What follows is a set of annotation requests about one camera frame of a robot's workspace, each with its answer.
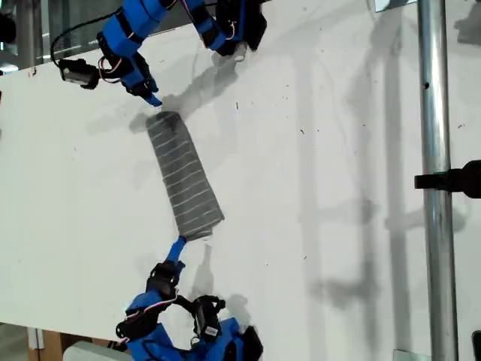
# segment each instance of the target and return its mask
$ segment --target black wire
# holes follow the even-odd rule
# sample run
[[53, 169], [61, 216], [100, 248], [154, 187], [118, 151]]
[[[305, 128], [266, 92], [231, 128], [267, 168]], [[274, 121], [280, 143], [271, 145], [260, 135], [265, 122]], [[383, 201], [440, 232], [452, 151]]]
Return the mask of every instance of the black wire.
[[110, 13], [110, 14], [107, 14], [107, 15], [103, 15], [101, 17], [97, 17], [95, 19], [92, 19], [92, 20], [89, 20], [89, 21], [86, 21], [85, 23], [80, 23], [80, 24], [77, 24], [76, 26], [72, 26], [71, 28], [68, 28], [67, 30], [63, 31], [59, 36], [57, 36], [55, 38], [55, 40], [52, 42], [52, 44], [50, 45], [50, 58], [52, 59], [53, 61], [53, 64], [55, 64], [55, 66], [57, 68], [60, 68], [59, 67], [59, 63], [56, 61], [55, 59], [55, 53], [54, 53], [54, 49], [55, 49], [55, 45], [56, 43], [61, 39], [63, 38], [64, 36], [66, 36], [68, 33], [70, 32], [73, 32], [74, 30], [77, 30], [83, 26], [87, 26], [87, 25], [90, 25], [90, 24], [93, 24], [93, 23], [98, 23], [99, 21], [102, 21], [102, 20], [106, 20], [110, 17], [112, 17], [113, 15], [117, 14], [118, 12], [120, 11], [120, 9], [117, 9], [115, 10], [113, 13]]

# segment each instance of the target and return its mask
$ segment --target black clamp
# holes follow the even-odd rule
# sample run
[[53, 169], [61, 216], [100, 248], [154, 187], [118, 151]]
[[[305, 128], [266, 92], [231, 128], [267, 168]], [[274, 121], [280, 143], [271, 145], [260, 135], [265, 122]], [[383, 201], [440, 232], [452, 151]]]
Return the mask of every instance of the black clamp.
[[59, 68], [64, 81], [79, 84], [84, 89], [95, 89], [100, 80], [98, 69], [84, 59], [60, 59]]
[[181, 261], [177, 264], [172, 261], [157, 263], [147, 278], [145, 290], [155, 290], [162, 299], [175, 299], [176, 289], [179, 284], [180, 270], [184, 267]]
[[472, 160], [461, 169], [414, 177], [417, 190], [463, 192], [472, 199], [481, 199], [481, 160]]
[[214, 342], [222, 334], [217, 314], [225, 308], [225, 301], [215, 296], [200, 296], [190, 302], [178, 296], [174, 304], [181, 306], [194, 317], [194, 333], [205, 342]]
[[118, 338], [127, 338], [134, 341], [139, 338], [146, 337], [157, 328], [157, 320], [162, 308], [153, 308], [151, 310], [135, 310], [127, 315], [127, 318], [119, 323], [115, 329]]

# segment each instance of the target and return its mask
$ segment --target white wire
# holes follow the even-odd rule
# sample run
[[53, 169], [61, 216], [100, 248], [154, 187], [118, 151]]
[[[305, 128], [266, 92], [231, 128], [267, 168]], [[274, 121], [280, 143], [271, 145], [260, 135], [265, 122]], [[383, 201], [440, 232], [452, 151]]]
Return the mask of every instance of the white wire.
[[[168, 299], [166, 301], [161, 301], [161, 302], [157, 302], [157, 303], [154, 303], [153, 305], [150, 305], [149, 307], [147, 307], [146, 309], [144, 309], [142, 311], [142, 313], [145, 313], [147, 312], [148, 310], [151, 310], [155, 307], [159, 307], [159, 306], [162, 306], [162, 305], [167, 305], [168, 303], [172, 303], [172, 302], [175, 302], [175, 300], [177, 300], [177, 297], [178, 297], [178, 293], [179, 293], [179, 290], [175, 290], [175, 297], [172, 298], [172, 299]], [[134, 314], [130, 314], [129, 316], [126, 317], [126, 320], [129, 319], [130, 317], [134, 317], [134, 316], [137, 316], [140, 314], [140, 311], [137, 311], [135, 312]], [[126, 343], [126, 342], [129, 342], [130, 341], [130, 338], [128, 337], [125, 337], [125, 338], [122, 338], [122, 340], [120, 340], [120, 344], [123, 344], [123, 343]]]
[[226, 40], [231, 40], [235, 35], [235, 26], [233, 21], [231, 21], [231, 28], [232, 28], [232, 35], [230, 38], [226, 38]]
[[122, 62], [122, 60], [120, 60], [114, 68], [112, 68], [110, 71], [107, 71], [104, 69], [104, 61], [105, 61], [105, 57], [103, 56], [102, 58], [100, 58], [98, 60], [98, 63], [97, 63], [97, 66], [98, 66], [98, 73], [100, 74], [100, 78], [105, 82], [105, 83], [110, 83], [110, 84], [114, 84], [118, 81], [118, 79], [116, 80], [107, 80], [104, 78], [104, 74], [102, 73], [103, 71], [105, 71], [107, 74], [110, 74], [112, 71], [115, 71], [117, 69], [117, 67], [120, 65], [120, 63]]

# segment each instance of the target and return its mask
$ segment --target folded towel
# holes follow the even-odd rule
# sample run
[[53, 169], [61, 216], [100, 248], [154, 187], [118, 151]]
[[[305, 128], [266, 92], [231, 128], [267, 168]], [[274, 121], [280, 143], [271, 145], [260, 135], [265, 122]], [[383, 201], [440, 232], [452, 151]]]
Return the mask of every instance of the folded towel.
[[179, 235], [189, 241], [211, 235], [212, 228], [224, 220], [224, 215], [189, 130], [180, 115], [174, 112], [161, 112], [149, 119], [146, 126]]

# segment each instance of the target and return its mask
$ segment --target floor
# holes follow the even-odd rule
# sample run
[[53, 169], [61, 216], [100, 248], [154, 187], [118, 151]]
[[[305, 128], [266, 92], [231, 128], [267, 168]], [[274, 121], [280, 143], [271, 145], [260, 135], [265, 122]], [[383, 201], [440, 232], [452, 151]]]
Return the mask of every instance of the floor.
[[2, 361], [28, 361], [27, 348], [25, 327], [0, 324], [0, 359]]

